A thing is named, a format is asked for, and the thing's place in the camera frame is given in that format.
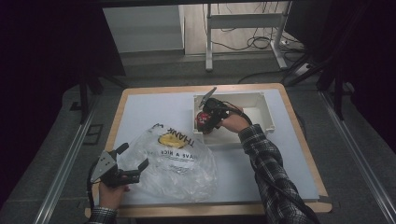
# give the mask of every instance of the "hand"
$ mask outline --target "hand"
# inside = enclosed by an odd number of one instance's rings
[[[128,185],[112,189],[101,182],[99,184],[99,206],[114,210],[118,209],[122,201],[123,193],[129,190]]]
[[[239,106],[238,109],[242,112],[244,111],[243,108]],[[235,114],[234,112],[230,112],[228,118],[222,120],[218,125],[223,126],[233,133],[240,133],[249,126],[248,122],[244,118]]]

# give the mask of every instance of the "red object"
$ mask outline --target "red object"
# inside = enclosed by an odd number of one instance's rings
[[[204,125],[210,120],[211,116],[203,111],[197,114],[197,129],[198,131],[202,132],[203,134],[211,133],[212,130],[203,130]]]

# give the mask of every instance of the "clear plastic bag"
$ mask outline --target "clear plastic bag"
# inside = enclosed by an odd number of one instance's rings
[[[192,136],[156,124],[119,155],[118,165],[123,170],[135,170],[145,158],[149,166],[134,188],[186,202],[203,201],[216,190],[217,167],[212,151]]]

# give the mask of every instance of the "plaid shirt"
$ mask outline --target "plaid shirt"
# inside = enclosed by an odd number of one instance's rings
[[[262,204],[268,223],[313,223],[293,202],[279,194],[265,180],[288,193],[297,202],[303,203],[297,188],[289,180],[283,168],[282,156],[276,145],[266,139],[260,125],[252,125],[239,133],[245,153],[255,170]]]
[[[116,223],[117,210],[105,207],[94,207],[90,220],[86,224],[113,224]]]

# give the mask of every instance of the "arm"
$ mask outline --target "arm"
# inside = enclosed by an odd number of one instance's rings
[[[290,199],[280,194],[268,181],[288,193],[298,203],[304,205],[297,188],[289,180],[283,168],[282,156],[262,131],[260,125],[251,125],[241,117],[232,114],[219,125],[238,133],[245,153],[255,171],[256,183],[266,211],[268,223],[312,223]]]
[[[91,211],[88,224],[113,224],[116,223],[117,209],[122,201],[125,191],[129,191],[128,186],[119,186],[111,189],[104,183],[99,184],[99,206]]]

